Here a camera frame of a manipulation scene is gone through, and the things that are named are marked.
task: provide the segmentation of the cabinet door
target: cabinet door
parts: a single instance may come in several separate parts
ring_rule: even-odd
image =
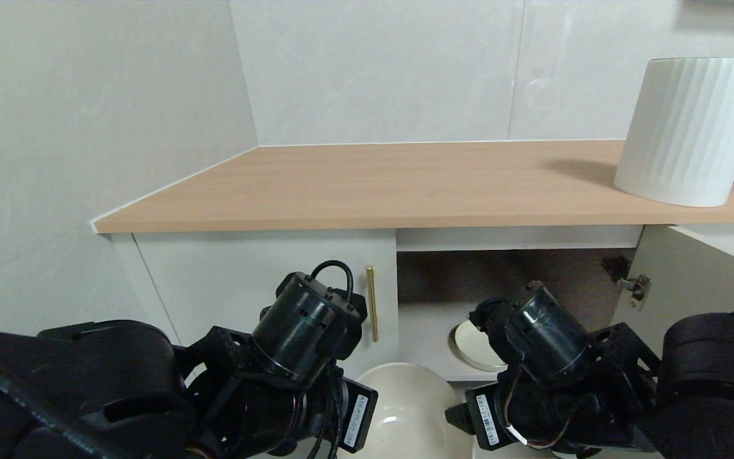
[[[259,311],[273,303],[286,274],[310,273],[326,259],[353,270],[355,291],[367,296],[365,267],[375,269],[376,317],[364,322],[363,336],[340,363],[357,378],[374,366],[398,360],[396,239],[392,229],[241,233],[138,233],[134,236],[175,332],[184,345],[213,325],[250,332]],[[345,285],[344,274],[323,270],[325,285]],[[372,322],[378,320],[378,342]]]
[[[630,278],[652,280],[639,310],[621,293],[612,323],[627,323],[661,356],[665,332],[693,314],[734,311],[734,244],[676,226],[647,226],[630,267]]]

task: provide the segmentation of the gold cabinet handle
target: gold cabinet handle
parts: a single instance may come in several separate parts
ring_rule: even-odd
[[[367,308],[369,308],[370,323],[373,325],[373,342],[378,342],[378,313],[375,307],[375,270],[368,265],[367,276]]]

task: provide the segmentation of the metal bracket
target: metal bracket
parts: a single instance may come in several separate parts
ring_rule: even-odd
[[[630,291],[630,305],[637,310],[642,310],[644,300],[647,299],[647,294],[653,282],[648,276],[640,274],[638,278],[619,279],[617,285],[624,288],[624,290]]]
[[[650,291],[652,280],[644,274],[638,278],[626,279],[630,271],[630,260],[624,256],[614,256],[614,258],[603,258],[602,267],[605,272],[611,276],[611,281],[619,287],[630,291],[630,305],[637,310],[642,310],[644,300]]]

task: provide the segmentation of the tile grout line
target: tile grout line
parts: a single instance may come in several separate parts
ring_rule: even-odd
[[[161,296],[160,290],[157,288],[157,284],[155,283],[154,277],[152,277],[152,272],[149,271],[149,265],[146,264],[146,259],[143,258],[143,252],[140,250],[140,244],[138,244],[138,239],[134,237],[134,233],[131,233],[132,236],[132,242],[134,243],[134,247],[138,250],[138,255],[140,256],[140,261],[143,262],[143,267],[146,270],[146,274],[149,276],[149,282],[152,283],[152,287],[155,289],[155,294],[157,295],[157,300],[160,302],[161,306],[163,307],[163,312],[166,314],[166,320],[169,321],[169,325],[171,326],[171,331],[175,334],[175,339],[178,343],[183,344],[180,340],[180,335],[177,332],[177,328],[175,328],[175,323],[172,322],[171,316],[169,316],[169,310],[166,308],[166,303],[163,302],[163,297]]]
[[[519,21],[519,32],[517,35],[517,57],[515,58],[515,78],[512,82],[512,90],[510,91],[510,95],[512,96],[512,102],[509,105],[509,124],[506,128],[506,139],[511,140],[512,139],[512,120],[515,117],[515,94],[517,90],[517,72],[519,70],[519,60],[521,60],[521,48],[522,48],[522,34],[524,34],[524,28],[525,28],[525,11],[526,8],[528,8],[528,3],[530,0],[523,0],[522,1],[522,11],[521,11],[521,20]]]
[[[77,230],[79,230],[82,227],[85,227],[87,225],[88,225],[87,223],[78,224],[77,226],[72,227],[71,229],[65,231],[64,233],[61,233],[60,235],[57,235],[57,236],[55,236],[55,237],[47,240],[45,243],[38,244],[38,246],[31,248],[30,250],[28,250],[25,253],[20,253],[20,254],[18,254],[16,256],[13,256],[11,259],[8,259],[4,263],[0,264],[0,270],[2,270],[2,268],[6,267],[6,265],[9,265],[11,263],[14,263],[14,262],[18,261],[19,259],[25,258],[26,256],[30,255],[31,253],[36,252],[38,250],[41,250],[44,247],[46,247],[46,246],[48,246],[48,245],[50,245],[52,243],[55,243],[55,241],[58,240],[59,238],[63,238],[64,236],[69,235],[72,232],[76,232]]]
[[[259,132],[257,131],[257,122],[254,119],[254,104],[251,103],[251,93],[248,90],[248,76],[245,75],[245,65],[242,63],[242,51],[240,50],[240,36],[236,33],[236,23],[234,22],[234,8],[231,6],[232,0],[228,0],[228,15],[231,17],[231,27],[234,30],[234,47],[236,47],[236,58],[240,62],[240,72],[242,72],[242,86],[245,88],[245,99],[248,100],[248,114],[251,117],[251,127],[254,128],[254,140],[256,146],[261,146],[259,142]]]

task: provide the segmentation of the wooden countertop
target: wooden countertop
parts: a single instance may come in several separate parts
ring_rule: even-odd
[[[260,147],[94,222],[99,233],[734,222],[612,185],[622,140]]]

